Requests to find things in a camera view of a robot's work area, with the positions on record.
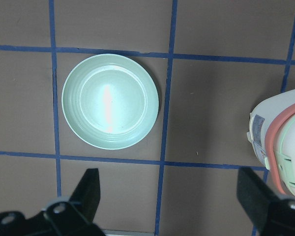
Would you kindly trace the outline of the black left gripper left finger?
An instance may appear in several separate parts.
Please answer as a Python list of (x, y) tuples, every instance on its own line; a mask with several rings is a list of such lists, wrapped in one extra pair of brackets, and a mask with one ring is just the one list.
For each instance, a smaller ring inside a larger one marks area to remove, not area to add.
[(26, 219), (19, 211), (0, 213), (0, 236), (103, 236), (93, 223), (100, 202), (97, 168), (87, 169), (70, 198)]

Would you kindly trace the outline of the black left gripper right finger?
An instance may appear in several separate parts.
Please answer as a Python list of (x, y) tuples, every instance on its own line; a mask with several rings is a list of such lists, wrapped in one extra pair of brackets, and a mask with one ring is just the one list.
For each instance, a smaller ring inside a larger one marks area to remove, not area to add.
[(236, 196), (261, 236), (295, 236), (295, 198), (274, 193), (248, 167), (238, 170)]

